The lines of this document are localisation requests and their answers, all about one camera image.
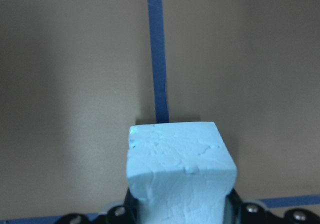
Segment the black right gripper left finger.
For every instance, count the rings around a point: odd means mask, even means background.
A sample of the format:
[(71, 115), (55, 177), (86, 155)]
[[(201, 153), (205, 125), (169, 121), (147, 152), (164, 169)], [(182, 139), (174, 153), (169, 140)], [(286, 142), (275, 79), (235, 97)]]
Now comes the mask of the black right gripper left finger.
[(128, 188), (123, 200), (124, 207), (124, 223), (137, 224), (138, 223), (138, 200), (133, 197)]

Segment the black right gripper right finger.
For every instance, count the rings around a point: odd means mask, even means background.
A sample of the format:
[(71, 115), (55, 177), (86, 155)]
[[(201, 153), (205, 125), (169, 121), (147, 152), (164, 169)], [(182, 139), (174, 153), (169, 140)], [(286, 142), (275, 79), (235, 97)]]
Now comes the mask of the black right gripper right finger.
[(226, 224), (237, 224), (239, 208), (242, 205), (242, 199), (233, 188), (226, 196)]

